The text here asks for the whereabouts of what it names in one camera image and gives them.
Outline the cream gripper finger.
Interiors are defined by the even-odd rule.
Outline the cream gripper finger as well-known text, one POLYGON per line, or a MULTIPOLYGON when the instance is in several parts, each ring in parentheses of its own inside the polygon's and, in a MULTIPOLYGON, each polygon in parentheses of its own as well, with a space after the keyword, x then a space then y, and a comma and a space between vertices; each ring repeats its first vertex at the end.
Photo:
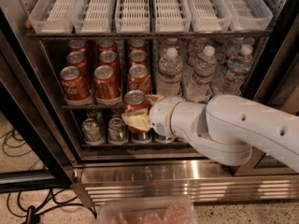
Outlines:
POLYGON ((162 95, 159 94, 147 94, 147 100, 149 107, 152 107, 155 105, 156 102, 160 101, 163 99, 162 95))
POLYGON ((150 130, 149 113, 146 111, 122 113, 121 118, 132 133, 144 133, 150 130))

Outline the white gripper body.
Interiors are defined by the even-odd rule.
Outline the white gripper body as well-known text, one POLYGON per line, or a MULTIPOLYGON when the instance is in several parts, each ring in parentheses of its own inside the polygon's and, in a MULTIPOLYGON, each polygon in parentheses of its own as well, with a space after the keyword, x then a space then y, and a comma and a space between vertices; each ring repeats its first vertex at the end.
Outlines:
POLYGON ((182 97, 166 97, 149 111, 150 127, 159 135, 195 141, 207 134, 206 106, 182 97))

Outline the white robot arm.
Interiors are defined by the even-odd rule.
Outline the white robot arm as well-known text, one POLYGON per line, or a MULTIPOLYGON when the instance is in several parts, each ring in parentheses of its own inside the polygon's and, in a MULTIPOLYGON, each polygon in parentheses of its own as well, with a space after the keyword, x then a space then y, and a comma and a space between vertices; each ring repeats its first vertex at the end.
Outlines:
POLYGON ((299 172, 299 117, 240 96, 218 95, 206 104, 167 97, 121 117, 138 130, 181 138, 220 164, 243 165, 256 147, 299 172))

